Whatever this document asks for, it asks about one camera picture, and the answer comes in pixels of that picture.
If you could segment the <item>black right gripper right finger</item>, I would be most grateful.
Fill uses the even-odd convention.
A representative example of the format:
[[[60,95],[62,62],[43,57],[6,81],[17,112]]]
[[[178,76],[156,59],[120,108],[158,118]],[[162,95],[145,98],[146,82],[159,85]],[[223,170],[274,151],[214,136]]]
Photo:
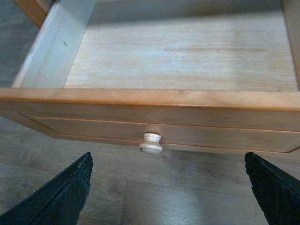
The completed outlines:
[[[252,191],[270,225],[300,223],[300,181],[253,152],[245,154]]]

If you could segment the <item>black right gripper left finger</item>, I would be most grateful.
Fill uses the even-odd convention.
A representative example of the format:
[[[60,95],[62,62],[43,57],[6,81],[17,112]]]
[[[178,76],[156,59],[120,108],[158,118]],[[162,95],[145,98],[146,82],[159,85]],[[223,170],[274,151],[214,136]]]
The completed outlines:
[[[75,225],[90,191],[93,162],[87,152],[0,217],[2,225]]]

